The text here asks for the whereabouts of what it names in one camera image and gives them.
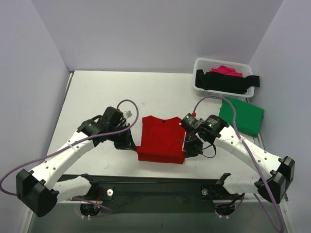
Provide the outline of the red t shirt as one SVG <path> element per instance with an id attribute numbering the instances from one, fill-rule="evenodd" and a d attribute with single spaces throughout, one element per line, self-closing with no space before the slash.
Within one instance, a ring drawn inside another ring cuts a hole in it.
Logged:
<path id="1" fill-rule="evenodd" d="M 145 162 L 183 164 L 185 130 L 181 119 L 142 118 L 141 145 L 137 147 L 138 160 Z"/>

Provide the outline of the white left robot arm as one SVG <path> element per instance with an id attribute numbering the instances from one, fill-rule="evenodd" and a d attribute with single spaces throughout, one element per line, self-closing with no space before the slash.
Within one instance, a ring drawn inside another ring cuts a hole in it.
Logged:
<path id="1" fill-rule="evenodd" d="M 129 124 L 130 113 L 107 107 L 102 115 L 84 121 L 72 137 L 60 148 L 60 153 L 48 157 L 30 171 L 16 175 L 17 197 L 38 217 L 45 216 L 61 201 L 77 196 L 92 200 L 98 188 L 91 176 L 59 181 L 61 176 L 84 154 L 103 143 L 112 141 L 119 150 L 135 150 Z"/>

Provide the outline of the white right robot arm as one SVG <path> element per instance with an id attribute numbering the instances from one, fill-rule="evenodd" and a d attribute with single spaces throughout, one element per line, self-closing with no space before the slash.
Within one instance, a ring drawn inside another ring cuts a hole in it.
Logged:
<path id="1" fill-rule="evenodd" d="M 201 144 L 210 143 L 226 150 L 258 173 L 257 177 L 225 173 L 215 186 L 217 196 L 227 198 L 230 194 L 259 194 L 271 203 L 282 201 L 294 180 L 294 159 L 273 155 L 238 136 L 232 126 L 216 115 L 203 120 L 187 114 L 180 125 Z"/>

